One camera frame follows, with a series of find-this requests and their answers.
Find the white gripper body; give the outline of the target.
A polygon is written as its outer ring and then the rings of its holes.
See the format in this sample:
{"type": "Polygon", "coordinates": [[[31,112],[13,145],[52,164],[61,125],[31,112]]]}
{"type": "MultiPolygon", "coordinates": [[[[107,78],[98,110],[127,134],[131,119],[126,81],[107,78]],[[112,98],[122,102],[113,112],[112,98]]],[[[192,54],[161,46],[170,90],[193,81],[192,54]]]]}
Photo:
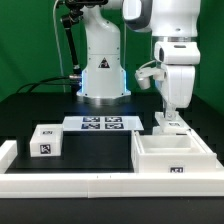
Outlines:
{"type": "Polygon", "coordinates": [[[167,104],[186,108],[192,97],[195,66],[200,62],[196,42],[155,43],[154,57],[164,76],[156,80],[156,87],[167,104]]]}

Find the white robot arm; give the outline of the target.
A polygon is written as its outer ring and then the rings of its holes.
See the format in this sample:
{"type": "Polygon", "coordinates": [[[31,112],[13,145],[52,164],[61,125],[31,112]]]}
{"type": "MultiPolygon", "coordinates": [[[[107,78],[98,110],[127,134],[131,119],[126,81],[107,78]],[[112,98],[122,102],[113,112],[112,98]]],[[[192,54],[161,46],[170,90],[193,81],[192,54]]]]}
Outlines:
{"type": "Polygon", "coordinates": [[[201,0],[65,0],[65,5],[68,24],[82,21],[87,35],[86,68],[74,67],[82,82],[80,98],[101,103],[130,95],[120,64],[120,31],[100,12],[110,6],[122,10],[129,29],[150,32],[155,39],[154,66],[142,66],[135,73],[139,86],[147,89],[155,81],[168,120],[174,119],[176,109],[189,105],[200,62],[195,38],[201,0]]]}

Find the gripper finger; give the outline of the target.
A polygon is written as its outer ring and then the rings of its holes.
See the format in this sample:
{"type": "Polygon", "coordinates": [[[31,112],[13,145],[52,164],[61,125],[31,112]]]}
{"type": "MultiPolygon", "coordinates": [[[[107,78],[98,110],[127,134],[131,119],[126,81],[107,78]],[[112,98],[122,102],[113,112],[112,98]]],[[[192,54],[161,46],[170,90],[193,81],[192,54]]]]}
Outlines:
{"type": "Polygon", "coordinates": [[[171,103],[167,103],[165,105],[165,119],[170,121],[175,120],[176,115],[176,106],[171,103]]]}

